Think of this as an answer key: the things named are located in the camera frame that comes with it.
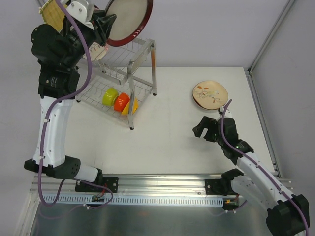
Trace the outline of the pink white round plate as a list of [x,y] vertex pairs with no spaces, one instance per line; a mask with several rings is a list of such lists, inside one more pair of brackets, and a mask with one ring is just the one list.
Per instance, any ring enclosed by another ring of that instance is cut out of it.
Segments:
[[90,53],[91,61],[101,60],[102,58],[105,57],[105,55],[107,54],[108,50],[109,50],[109,46],[108,45],[100,46],[96,42],[93,43],[89,47],[89,53]]

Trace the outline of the dark red rimmed plate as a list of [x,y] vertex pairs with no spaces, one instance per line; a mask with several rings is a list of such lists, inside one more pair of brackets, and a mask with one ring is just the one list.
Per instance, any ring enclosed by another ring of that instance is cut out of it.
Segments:
[[120,47],[139,36],[149,21],[153,10],[152,0],[111,0],[106,15],[116,15],[107,44]]

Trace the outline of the beige bird round plate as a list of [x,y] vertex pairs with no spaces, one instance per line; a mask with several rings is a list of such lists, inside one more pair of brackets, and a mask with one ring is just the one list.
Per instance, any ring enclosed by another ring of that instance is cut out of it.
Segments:
[[216,81],[202,81],[192,89],[196,104],[205,110],[217,110],[228,102],[228,92]]

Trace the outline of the woven bamboo tray plate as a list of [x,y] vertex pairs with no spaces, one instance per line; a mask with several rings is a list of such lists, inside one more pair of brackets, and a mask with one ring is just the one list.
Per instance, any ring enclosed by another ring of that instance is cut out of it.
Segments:
[[39,9],[39,14],[42,16],[44,23],[51,25],[61,34],[66,34],[73,26],[58,7],[55,0],[48,0]]

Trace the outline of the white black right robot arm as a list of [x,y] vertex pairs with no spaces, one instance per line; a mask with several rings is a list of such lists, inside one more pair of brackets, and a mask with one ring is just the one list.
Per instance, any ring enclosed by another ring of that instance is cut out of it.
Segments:
[[207,193],[239,194],[266,217],[274,236],[310,235],[309,202],[302,194],[295,195],[271,174],[256,156],[253,148],[239,139],[232,118],[213,119],[204,116],[193,128],[194,135],[217,143],[235,169],[224,172],[220,179],[205,180]]

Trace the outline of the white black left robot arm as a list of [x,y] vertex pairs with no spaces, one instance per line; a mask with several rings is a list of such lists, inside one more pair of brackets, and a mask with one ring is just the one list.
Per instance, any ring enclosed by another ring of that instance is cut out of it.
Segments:
[[55,179],[83,180],[92,191],[99,191],[104,183],[102,170],[87,166],[80,159],[67,156],[64,150],[67,121],[80,74],[77,63],[93,43],[104,46],[109,37],[115,14],[96,10],[92,14],[94,29],[77,23],[79,32],[68,29],[58,32],[49,24],[42,24],[31,34],[31,52],[41,66],[38,94],[41,105],[40,134],[35,155],[25,161],[24,168],[44,173]]

